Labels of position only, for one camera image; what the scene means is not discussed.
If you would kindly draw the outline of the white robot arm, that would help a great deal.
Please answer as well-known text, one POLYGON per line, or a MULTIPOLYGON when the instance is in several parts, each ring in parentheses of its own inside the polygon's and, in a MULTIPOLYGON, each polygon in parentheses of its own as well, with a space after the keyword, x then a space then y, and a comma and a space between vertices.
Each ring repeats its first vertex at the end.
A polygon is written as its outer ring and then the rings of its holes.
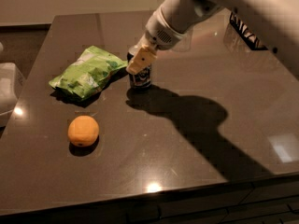
POLYGON ((227 8, 294 75, 299 74, 299 0, 164 0, 149 18, 127 72, 136 75, 195 24, 227 8))

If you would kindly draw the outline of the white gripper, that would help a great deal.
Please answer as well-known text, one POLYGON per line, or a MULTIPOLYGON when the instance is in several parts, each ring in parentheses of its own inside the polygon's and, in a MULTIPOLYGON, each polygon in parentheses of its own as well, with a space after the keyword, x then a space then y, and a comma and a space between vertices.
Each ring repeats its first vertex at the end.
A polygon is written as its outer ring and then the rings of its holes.
POLYGON ((192 26, 183 33, 177 32, 167 23, 159 7, 149 18, 137 45, 129 50, 133 57, 128 61, 126 71, 131 75, 140 73, 156 60, 156 50, 188 51, 191 48, 192 32, 192 26))

